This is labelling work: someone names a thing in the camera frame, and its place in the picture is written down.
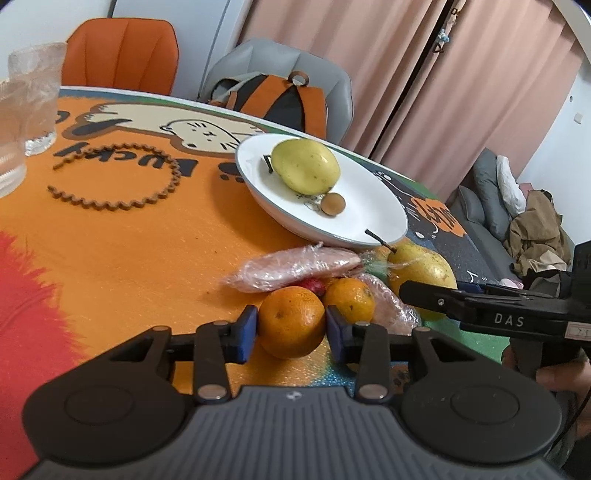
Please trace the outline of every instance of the pink curtain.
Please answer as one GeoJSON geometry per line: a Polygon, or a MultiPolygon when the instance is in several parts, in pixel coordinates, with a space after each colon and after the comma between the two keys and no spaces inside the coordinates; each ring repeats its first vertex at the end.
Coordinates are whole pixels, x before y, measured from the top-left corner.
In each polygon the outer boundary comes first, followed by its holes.
{"type": "Polygon", "coordinates": [[[442,199],[484,147],[521,172],[584,56],[551,0],[469,0],[451,37],[374,158],[442,199]]]}
{"type": "Polygon", "coordinates": [[[343,145],[369,155],[445,2],[255,0],[241,39],[270,38],[348,72],[355,116],[343,145]]]}

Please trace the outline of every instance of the blue gripper pad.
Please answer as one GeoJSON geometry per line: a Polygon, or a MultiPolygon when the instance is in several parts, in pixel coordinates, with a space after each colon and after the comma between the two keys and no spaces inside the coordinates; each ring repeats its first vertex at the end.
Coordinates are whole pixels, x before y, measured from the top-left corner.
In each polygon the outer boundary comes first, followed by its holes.
{"type": "Polygon", "coordinates": [[[478,283],[470,283],[467,281],[459,281],[457,283],[457,289],[463,290],[467,293],[484,293],[478,283]]]}
{"type": "Polygon", "coordinates": [[[342,328],[339,321],[326,309],[326,336],[329,340],[330,353],[338,364],[345,363],[344,335],[347,330],[342,328]]]}
{"type": "Polygon", "coordinates": [[[249,305],[240,314],[236,323],[232,325],[232,334],[235,335],[233,342],[236,346],[234,363],[245,364],[248,362],[255,346],[257,320],[258,310],[254,305],[249,305]]]}

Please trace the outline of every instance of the sticker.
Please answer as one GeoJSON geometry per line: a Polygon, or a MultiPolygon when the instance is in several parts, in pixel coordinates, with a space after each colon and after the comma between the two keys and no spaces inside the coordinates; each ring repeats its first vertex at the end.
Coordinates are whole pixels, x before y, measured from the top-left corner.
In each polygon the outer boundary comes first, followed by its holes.
{"type": "Polygon", "coordinates": [[[564,338],[591,342],[591,323],[569,322],[564,338]]]}

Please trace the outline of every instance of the red fruit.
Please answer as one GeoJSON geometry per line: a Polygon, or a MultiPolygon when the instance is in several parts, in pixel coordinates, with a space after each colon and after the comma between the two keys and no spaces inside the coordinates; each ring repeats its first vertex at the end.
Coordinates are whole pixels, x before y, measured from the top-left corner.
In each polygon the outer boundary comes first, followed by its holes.
{"type": "Polygon", "coordinates": [[[318,278],[305,278],[304,280],[295,284],[298,287],[304,287],[310,290],[312,293],[321,297],[326,292],[326,287],[322,280],[318,278]]]}

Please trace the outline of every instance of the sofa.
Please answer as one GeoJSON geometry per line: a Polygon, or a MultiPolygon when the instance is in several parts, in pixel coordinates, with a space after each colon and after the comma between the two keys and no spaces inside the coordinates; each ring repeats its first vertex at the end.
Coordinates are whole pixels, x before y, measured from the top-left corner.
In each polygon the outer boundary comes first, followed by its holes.
{"type": "Polygon", "coordinates": [[[448,203],[497,280],[519,280],[505,247],[511,216],[496,180],[496,154],[485,148],[448,203]]]}

